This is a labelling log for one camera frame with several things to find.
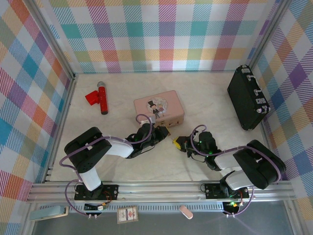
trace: small card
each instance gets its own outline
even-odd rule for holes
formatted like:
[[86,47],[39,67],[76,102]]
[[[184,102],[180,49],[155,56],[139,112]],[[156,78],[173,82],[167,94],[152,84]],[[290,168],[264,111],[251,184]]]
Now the small card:
[[137,207],[127,207],[117,209],[117,223],[126,223],[138,221],[138,209]]

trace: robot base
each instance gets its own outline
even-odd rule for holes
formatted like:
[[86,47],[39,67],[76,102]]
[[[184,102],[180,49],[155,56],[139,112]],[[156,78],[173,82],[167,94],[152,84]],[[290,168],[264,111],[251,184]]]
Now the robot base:
[[111,195],[111,200],[117,200],[118,196],[118,185],[102,185],[101,192],[98,193],[98,196],[91,197],[90,191],[84,185],[76,186],[76,193],[74,196],[75,201],[107,201],[108,193]]
[[241,199],[241,194],[243,198],[249,198],[249,193],[247,188],[240,188],[236,190],[236,194],[229,196],[221,188],[221,184],[204,184],[205,198],[206,199]]

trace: suitcase handle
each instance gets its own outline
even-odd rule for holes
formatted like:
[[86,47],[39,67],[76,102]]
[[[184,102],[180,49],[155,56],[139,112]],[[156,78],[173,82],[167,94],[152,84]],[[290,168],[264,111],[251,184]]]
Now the suitcase handle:
[[258,96],[259,93],[262,92],[262,88],[260,87],[260,84],[259,84],[258,80],[257,80],[256,77],[253,76],[253,75],[247,75],[246,77],[247,77],[247,79],[248,79],[249,82],[251,81],[252,78],[254,79],[256,85],[258,86],[258,87],[257,87],[258,89],[254,89],[253,91],[254,91],[255,95]]

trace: white marble floor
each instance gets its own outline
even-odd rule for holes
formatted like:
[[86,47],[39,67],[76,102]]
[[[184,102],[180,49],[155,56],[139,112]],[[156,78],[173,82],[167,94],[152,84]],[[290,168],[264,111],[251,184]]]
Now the white marble floor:
[[[263,142],[260,128],[244,131],[226,91],[232,73],[116,73],[81,74],[63,130],[61,143],[50,180],[76,178],[69,168],[59,166],[64,147],[71,140],[96,126],[103,134],[125,138],[139,128],[135,121],[134,100],[175,90],[185,111],[184,123],[169,128],[171,136],[154,150],[134,159],[104,156],[96,165],[101,180],[219,180],[220,172],[211,171],[205,163],[187,158],[172,144],[177,136],[191,134],[194,127],[205,124],[220,149],[247,144],[253,139]],[[96,90],[99,81],[107,86],[109,114],[101,115],[99,105],[90,106],[85,95]]]

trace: black briefcase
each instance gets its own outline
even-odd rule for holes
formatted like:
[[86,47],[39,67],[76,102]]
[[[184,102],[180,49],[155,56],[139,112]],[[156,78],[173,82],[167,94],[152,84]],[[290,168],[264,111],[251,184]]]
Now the black briefcase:
[[244,130],[253,130],[270,111],[256,77],[248,65],[237,67],[227,88]]

